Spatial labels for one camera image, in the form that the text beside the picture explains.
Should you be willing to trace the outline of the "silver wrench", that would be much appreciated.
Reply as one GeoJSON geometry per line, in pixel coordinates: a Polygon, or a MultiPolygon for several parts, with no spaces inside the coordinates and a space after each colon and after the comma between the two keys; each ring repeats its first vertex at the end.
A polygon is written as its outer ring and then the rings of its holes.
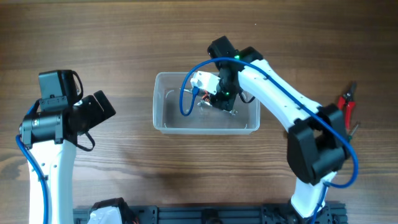
{"type": "MultiPolygon", "coordinates": [[[[216,110],[216,108],[210,102],[207,102],[205,100],[200,100],[197,103],[197,106],[199,107],[199,109],[202,113],[204,113],[205,111],[209,111],[209,110],[216,110]]],[[[235,109],[232,109],[231,111],[223,110],[223,112],[228,113],[231,116],[236,116],[238,113],[235,109]]]]}

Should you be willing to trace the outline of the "clear plastic container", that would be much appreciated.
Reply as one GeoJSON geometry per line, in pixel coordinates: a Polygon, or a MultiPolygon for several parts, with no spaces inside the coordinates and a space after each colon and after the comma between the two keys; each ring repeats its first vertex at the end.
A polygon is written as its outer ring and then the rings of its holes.
{"type": "Polygon", "coordinates": [[[238,113],[231,116],[219,109],[202,113],[197,106],[201,100],[195,98],[195,106],[189,116],[179,110],[179,96],[185,72],[160,72],[157,74],[153,95],[153,125],[163,134],[208,134],[245,135],[260,127],[261,104],[255,99],[245,104],[239,97],[234,102],[238,113]]]}

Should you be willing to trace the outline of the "red handled cutters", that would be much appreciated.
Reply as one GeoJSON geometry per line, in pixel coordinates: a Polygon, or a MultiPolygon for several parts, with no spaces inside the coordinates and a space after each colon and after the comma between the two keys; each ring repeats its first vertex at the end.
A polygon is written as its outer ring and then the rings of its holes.
{"type": "Polygon", "coordinates": [[[347,90],[338,98],[337,107],[344,113],[345,128],[349,129],[351,122],[351,114],[356,105],[354,100],[354,93],[356,91],[357,83],[352,81],[347,90]]]}

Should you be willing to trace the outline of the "green screwdriver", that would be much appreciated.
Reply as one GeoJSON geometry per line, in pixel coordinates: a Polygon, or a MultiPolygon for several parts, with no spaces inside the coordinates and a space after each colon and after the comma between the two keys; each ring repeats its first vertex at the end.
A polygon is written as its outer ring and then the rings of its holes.
{"type": "Polygon", "coordinates": [[[348,133],[348,141],[351,141],[353,139],[353,136],[355,135],[356,131],[358,130],[359,126],[361,125],[361,122],[358,121],[355,123],[351,131],[348,133]]]}

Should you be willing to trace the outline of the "orange black needle-nose pliers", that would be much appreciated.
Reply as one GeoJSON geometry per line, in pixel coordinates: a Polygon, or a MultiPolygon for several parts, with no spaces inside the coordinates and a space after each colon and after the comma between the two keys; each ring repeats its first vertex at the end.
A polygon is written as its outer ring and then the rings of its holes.
{"type": "MultiPolygon", "coordinates": [[[[191,89],[184,89],[184,92],[193,94],[193,88],[191,89]]],[[[197,92],[197,96],[200,96],[202,100],[209,102],[210,101],[210,94],[206,90],[199,89],[197,92]]]]}

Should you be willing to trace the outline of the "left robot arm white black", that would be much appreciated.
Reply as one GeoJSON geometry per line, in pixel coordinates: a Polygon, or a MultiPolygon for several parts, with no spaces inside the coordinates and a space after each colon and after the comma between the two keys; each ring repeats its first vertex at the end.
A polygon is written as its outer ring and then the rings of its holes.
{"type": "Polygon", "coordinates": [[[25,115],[16,143],[29,163],[29,223],[73,223],[72,176],[76,152],[93,150],[78,143],[90,129],[116,114],[99,90],[58,111],[38,111],[37,100],[25,115]]]}

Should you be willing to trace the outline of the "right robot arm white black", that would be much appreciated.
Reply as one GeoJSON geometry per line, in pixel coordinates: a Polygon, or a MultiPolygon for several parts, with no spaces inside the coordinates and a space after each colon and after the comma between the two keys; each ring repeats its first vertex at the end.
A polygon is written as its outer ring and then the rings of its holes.
{"type": "Polygon", "coordinates": [[[290,206],[295,216],[315,223],[325,206],[328,189],[347,188],[333,183],[346,160],[358,159],[349,143],[345,119],[335,104],[322,106],[284,81],[253,47],[237,50],[227,37],[214,40],[207,52],[219,71],[218,83],[209,90],[210,104],[231,111],[242,91],[258,99],[287,131],[287,162],[296,175],[290,206]]]}

